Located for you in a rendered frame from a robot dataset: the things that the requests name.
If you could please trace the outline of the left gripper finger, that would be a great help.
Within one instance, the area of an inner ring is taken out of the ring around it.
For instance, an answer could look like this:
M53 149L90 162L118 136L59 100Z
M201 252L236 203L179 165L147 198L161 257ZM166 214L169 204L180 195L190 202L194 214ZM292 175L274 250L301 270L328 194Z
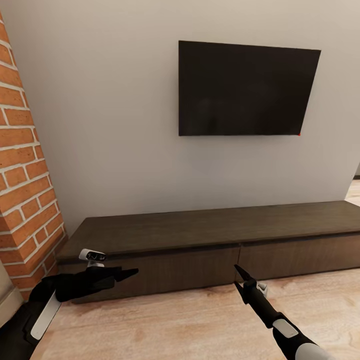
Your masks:
M93 269L89 275L90 277L90 286L91 287L103 287L104 284L97 283L102 281L105 278L111 277L122 271L122 266L114 266L114 267L105 267L101 269Z
M138 272L139 272L139 268L122 270L121 272L114 275L114 279L117 282L121 282L121 281L128 279L129 277L137 274Z

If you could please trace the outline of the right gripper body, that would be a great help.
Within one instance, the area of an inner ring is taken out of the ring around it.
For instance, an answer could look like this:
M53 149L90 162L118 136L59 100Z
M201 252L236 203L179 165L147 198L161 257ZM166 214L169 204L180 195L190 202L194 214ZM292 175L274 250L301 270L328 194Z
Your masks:
M258 281L252 278L243 282L243 302L247 305L249 304L256 314L259 315L260 310L269 304L269 301L264 297L264 295L257 288Z

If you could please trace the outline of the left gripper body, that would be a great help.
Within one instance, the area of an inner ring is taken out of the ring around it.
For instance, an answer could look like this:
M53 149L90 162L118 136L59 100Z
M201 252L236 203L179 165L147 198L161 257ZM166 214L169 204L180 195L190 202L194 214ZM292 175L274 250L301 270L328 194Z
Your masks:
M97 283L104 284L103 287L91 287L90 283L90 273L94 269L102 269L105 268L103 266L91 266L86 270L76 273L71 282L69 290L71 291L71 295L73 298L81 298L84 296L92 295L94 293L99 293L101 290L108 290L115 287L115 279L114 275L103 279Z

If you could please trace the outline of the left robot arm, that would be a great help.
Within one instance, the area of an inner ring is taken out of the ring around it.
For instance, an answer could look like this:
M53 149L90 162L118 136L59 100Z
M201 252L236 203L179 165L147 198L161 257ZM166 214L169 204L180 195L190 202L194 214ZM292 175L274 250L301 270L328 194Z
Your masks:
M104 267L103 252L84 248L79 258L89 261L87 269L44 277L27 303L0 327L0 360L30 360L62 302L99 293L137 274L139 268Z

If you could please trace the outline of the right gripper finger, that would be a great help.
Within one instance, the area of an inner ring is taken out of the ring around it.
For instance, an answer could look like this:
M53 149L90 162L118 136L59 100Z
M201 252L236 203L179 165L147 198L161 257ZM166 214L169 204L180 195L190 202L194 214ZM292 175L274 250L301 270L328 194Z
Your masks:
M242 276L242 278L245 280L245 281L249 281L251 280L253 277L250 276L250 274L248 272L246 272L243 268L241 268L238 264L235 264L234 265L236 267L236 270L239 272L239 274ZM253 280L253 279L252 279Z
M243 298L243 287L236 280L233 283L235 284L235 286L238 289L241 297Z

